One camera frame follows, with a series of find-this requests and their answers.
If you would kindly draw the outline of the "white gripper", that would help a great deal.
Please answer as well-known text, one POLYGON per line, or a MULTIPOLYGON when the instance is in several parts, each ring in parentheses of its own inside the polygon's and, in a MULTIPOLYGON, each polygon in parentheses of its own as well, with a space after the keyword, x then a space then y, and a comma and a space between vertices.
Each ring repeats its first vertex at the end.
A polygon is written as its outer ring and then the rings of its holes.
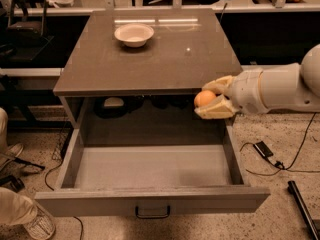
POLYGON ((206 83, 202 90, 219 95, 208 105, 198 107, 194 112, 202 119, 226 119, 238 111, 244 114, 267 113, 260 90, 261 69, 246 70, 234 77, 227 75, 206 83))

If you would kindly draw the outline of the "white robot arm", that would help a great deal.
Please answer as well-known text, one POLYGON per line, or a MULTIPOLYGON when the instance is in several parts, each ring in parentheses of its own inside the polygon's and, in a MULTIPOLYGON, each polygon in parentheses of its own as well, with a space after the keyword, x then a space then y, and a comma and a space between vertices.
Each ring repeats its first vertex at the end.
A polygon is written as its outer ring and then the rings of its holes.
POLYGON ((226 119, 237 112, 265 114, 272 110, 320 111, 320 45, 311 48, 301 63, 246 69, 206 83, 202 92, 216 95, 194 112, 202 119, 226 119))

